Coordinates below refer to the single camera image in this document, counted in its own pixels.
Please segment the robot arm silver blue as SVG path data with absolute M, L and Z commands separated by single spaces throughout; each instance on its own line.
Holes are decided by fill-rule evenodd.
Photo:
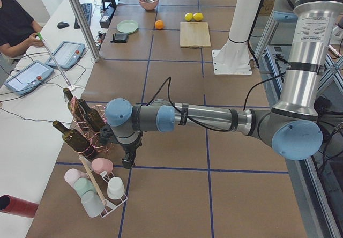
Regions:
M 296 22 L 279 101 L 269 110 L 220 109 L 153 98 L 146 105 L 111 100 L 101 140 L 125 150 L 122 164 L 130 169 L 144 132 L 169 132 L 176 125 L 196 124 L 218 132 L 238 131 L 255 137 L 284 158 L 303 160 L 320 148 L 323 135 L 314 102 L 324 71 L 334 22 L 342 0 L 275 0 L 275 16 Z

